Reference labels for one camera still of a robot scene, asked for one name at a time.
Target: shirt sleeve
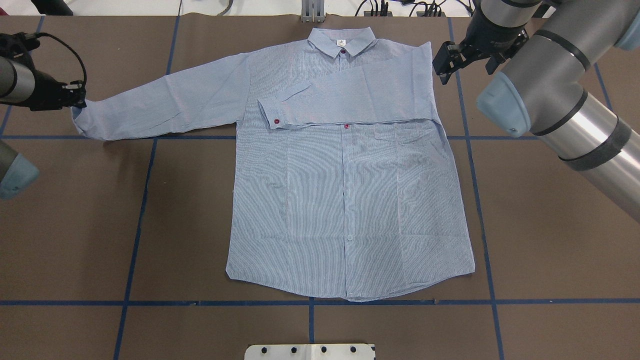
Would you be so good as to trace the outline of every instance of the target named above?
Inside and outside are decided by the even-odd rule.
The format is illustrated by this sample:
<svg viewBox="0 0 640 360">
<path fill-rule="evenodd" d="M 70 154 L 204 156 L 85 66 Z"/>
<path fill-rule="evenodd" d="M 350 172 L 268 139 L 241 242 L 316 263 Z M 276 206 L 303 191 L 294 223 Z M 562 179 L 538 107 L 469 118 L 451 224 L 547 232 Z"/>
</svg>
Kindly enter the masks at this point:
<svg viewBox="0 0 640 360">
<path fill-rule="evenodd" d="M 272 129 L 438 121 L 432 82 L 428 42 L 389 60 L 303 81 L 258 102 Z"/>
<path fill-rule="evenodd" d="M 249 94 L 249 54 L 175 72 L 103 101 L 72 108 L 77 130 L 88 138 L 119 140 L 183 133 L 231 124 L 244 116 Z"/>
</svg>

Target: shirt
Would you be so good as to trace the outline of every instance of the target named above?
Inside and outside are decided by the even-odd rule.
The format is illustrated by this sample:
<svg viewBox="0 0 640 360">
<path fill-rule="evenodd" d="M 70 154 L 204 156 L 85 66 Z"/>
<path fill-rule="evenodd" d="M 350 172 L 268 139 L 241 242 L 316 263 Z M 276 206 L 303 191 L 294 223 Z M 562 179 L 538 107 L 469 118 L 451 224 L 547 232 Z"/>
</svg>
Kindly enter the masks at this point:
<svg viewBox="0 0 640 360">
<path fill-rule="evenodd" d="M 313 29 L 72 115 L 102 140 L 237 122 L 231 279 L 367 301 L 474 271 L 430 43 Z"/>
</svg>

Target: robotic arm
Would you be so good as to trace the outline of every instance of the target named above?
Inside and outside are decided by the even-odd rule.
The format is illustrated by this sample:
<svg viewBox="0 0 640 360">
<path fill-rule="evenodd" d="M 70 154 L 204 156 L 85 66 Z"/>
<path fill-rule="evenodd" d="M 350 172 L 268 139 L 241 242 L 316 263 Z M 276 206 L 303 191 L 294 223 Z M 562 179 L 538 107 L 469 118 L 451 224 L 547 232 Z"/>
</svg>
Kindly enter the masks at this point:
<svg viewBox="0 0 640 360">
<path fill-rule="evenodd" d="M 29 52 L 40 46 L 40 37 L 51 37 L 69 49 L 82 66 L 84 80 L 70 84 L 36 70 Z M 25 106 L 31 111 L 58 110 L 63 106 L 85 108 L 86 70 L 78 54 L 47 33 L 0 34 L 0 104 Z M 0 199 L 11 199 L 29 186 L 38 169 L 22 154 L 0 140 Z"/>
<path fill-rule="evenodd" d="M 433 66 L 443 84 L 469 63 L 507 58 L 477 100 L 511 136 L 533 133 L 640 222 L 640 136 L 588 94 L 578 80 L 612 46 L 640 45 L 640 0 L 555 1 L 531 39 L 524 24 L 540 0 L 482 0 L 465 39 L 445 42 Z"/>
</svg>

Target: shirt placket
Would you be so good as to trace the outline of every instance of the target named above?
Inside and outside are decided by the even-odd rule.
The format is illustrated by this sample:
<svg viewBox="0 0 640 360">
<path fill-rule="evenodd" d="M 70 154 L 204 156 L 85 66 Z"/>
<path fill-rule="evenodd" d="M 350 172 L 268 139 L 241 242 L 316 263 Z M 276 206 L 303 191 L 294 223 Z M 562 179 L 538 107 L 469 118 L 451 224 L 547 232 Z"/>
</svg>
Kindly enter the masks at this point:
<svg viewBox="0 0 640 360">
<path fill-rule="evenodd" d="M 338 70 L 348 68 L 347 52 L 344 49 L 338 54 Z M 353 279 L 355 278 L 355 258 L 358 247 L 358 239 L 355 234 L 355 202 L 352 154 L 355 150 L 355 135 L 352 124 L 340 126 L 342 137 L 342 199 L 344 202 L 344 280 L 345 294 L 347 298 L 356 296 Z"/>
</svg>

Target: gray cable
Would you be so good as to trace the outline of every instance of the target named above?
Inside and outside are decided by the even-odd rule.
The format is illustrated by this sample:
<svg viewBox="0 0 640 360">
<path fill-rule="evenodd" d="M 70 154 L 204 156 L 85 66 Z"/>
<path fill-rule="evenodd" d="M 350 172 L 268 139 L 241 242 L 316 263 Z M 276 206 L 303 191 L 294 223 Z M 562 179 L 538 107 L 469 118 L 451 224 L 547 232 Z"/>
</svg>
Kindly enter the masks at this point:
<svg viewBox="0 0 640 360">
<path fill-rule="evenodd" d="M 234 4 L 234 0 L 229 0 L 229 5 L 227 5 L 227 8 L 222 10 L 219 14 L 217 14 L 217 16 L 225 15 L 226 13 L 228 13 L 229 10 L 231 10 L 231 6 L 233 4 Z"/>
</svg>

